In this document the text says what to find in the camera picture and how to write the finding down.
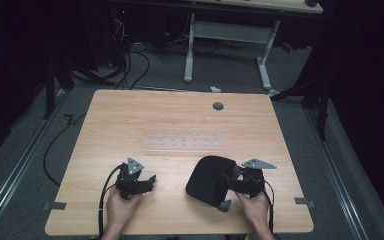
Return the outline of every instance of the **human hand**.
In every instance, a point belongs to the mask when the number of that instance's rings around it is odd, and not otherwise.
[[[125,200],[121,197],[119,189],[115,186],[111,187],[106,204],[108,224],[102,240],[120,238],[121,231],[132,218],[141,197],[142,194],[138,194],[133,195],[129,200]]]
[[[259,240],[274,239],[267,222],[269,200],[263,192],[253,198],[248,198],[243,193],[236,193],[242,203],[245,217],[251,223]]]

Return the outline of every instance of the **person's left hand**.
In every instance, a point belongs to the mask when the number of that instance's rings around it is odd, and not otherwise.
[[[119,189],[115,186],[111,187],[106,204],[108,224],[102,240],[119,239],[121,231],[132,218],[141,197],[142,194],[138,194],[133,195],[129,200],[125,200],[121,197]]]

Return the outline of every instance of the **black fabric item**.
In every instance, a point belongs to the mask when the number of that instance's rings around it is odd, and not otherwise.
[[[226,179],[221,173],[230,178],[237,178],[235,168],[237,165],[234,160],[219,156],[206,156],[199,160],[193,170],[186,185],[186,192],[190,196],[218,208],[228,191]]]

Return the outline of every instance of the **person's right hand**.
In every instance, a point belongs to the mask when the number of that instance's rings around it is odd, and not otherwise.
[[[259,240],[274,239],[267,221],[269,200],[263,192],[253,198],[236,193],[244,208],[245,217],[251,223]]]

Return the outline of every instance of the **light wood surface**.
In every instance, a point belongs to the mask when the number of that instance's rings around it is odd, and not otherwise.
[[[196,0],[197,3],[225,4],[232,6],[265,8],[280,11],[291,11],[301,13],[322,13],[320,4],[309,7],[304,0]]]
[[[214,102],[221,102],[224,109],[213,109]],[[149,140],[155,135],[151,129],[161,128],[171,131],[173,143],[179,138],[209,139],[212,134],[217,145],[202,149],[150,147]],[[196,163],[207,155],[227,157],[238,164],[255,157],[276,165],[277,169],[264,170],[275,192],[274,231],[312,231],[307,206],[295,204],[294,198],[303,197],[303,193],[268,96],[98,90],[55,199],[67,207],[51,211],[46,233],[98,234],[102,187],[109,173],[128,157],[145,166],[139,180],[156,174],[157,181],[154,190],[144,194],[125,234],[251,232],[233,192],[226,197],[232,200],[227,213],[185,192]]]

